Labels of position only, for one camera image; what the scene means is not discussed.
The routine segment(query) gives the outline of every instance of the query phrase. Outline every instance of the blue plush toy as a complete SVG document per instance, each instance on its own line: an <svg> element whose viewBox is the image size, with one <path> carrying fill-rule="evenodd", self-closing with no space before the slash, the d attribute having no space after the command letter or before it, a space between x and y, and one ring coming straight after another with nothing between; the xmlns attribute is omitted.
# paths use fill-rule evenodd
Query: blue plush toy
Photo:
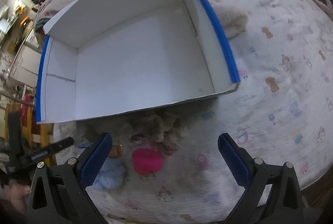
<svg viewBox="0 0 333 224"><path fill-rule="evenodd" d="M124 180L125 167L119 158L107 158L99 171L93 189L110 190L121 186Z"/></svg>

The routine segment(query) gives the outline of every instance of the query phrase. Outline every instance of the pink object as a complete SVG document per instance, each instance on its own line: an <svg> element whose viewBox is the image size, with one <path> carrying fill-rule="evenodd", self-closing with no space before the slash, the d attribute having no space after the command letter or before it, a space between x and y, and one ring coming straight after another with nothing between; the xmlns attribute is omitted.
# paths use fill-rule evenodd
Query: pink object
<svg viewBox="0 0 333 224"><path fill-rule="evenodd" d="M159 171L164 163L160 152L153 149L140 148L132 153L134 170L141 175Z"/></svg>

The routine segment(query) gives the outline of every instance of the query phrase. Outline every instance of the silver bolt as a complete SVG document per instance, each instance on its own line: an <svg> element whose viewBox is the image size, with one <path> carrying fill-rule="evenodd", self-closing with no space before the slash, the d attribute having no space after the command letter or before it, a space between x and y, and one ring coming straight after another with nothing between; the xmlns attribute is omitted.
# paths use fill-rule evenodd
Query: silver bolt
<svg viewBox="0 0 333 224"><path fill-rule="evenodd" d="M42 161L42 162L39 162L39 163L37 164L37 168L41 169L42 167L44 167L44 162L43 162L43 161Z"/></svg>
<svg viewBox="0 0 333 224"><path fill-rule="evenodd" d="M260 157L256 157L254 159L254 163L258 164L258 165L261 165L264 161L260 158Z"/></svg>
<svg viewBox="0 0 333 224"><path fill-rule="evenodd" d="M76 163L76 158L72 157L72 158L68 159L67 163L70 165L74 165Z"/></svg>
<svg viewBox="0 0 333 224"><path fill-rule="evenodd" d="M288 168L292 169L292 167L293 167L293 164L292 164L292 163L290 163L290 162L286 162L286 166L287 166Z"/></svg>

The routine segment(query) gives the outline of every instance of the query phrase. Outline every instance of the bed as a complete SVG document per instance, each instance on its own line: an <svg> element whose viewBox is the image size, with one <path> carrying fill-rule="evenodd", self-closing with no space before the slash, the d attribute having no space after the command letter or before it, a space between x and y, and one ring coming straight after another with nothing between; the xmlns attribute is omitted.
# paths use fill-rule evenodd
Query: bed
<svg viewBox="0 0 333 224"><path fill-rule="evenodd" d="M48 0L37 13L35 30L72 1ZM145 223L225 219L244 189L237 186L217 149L222 132L268 164L293 163L301 189L331 166L333 23L329 3L229 1L249 15L246 31L229 41L240 87L216 99L166 109L181 117L188 134L179 141L179 149L165 157L161 171L138 175L131 162L133 147L124 139L131 117L146 114L55 125L55 140L69 135L75 139L73 147L57 155L58 164L81 153L78 146L87 142L90 128L109 132L115 144L123 144L122 163L127 172L123 185L104 192L87 188L110 223L121 223L121 218Z"/></svg>

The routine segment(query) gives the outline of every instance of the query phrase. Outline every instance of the cardboard box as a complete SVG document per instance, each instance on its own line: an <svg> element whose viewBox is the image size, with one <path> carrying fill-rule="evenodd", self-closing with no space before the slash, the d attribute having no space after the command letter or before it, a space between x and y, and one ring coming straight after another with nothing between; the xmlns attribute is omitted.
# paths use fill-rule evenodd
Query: cardboard box
<svg viewBox="0 0 333 224"><path fill-rule="evenodd" d="M44 31L38 122L216 97L239 84L228 41L207 0L76 0Z"/></svg>

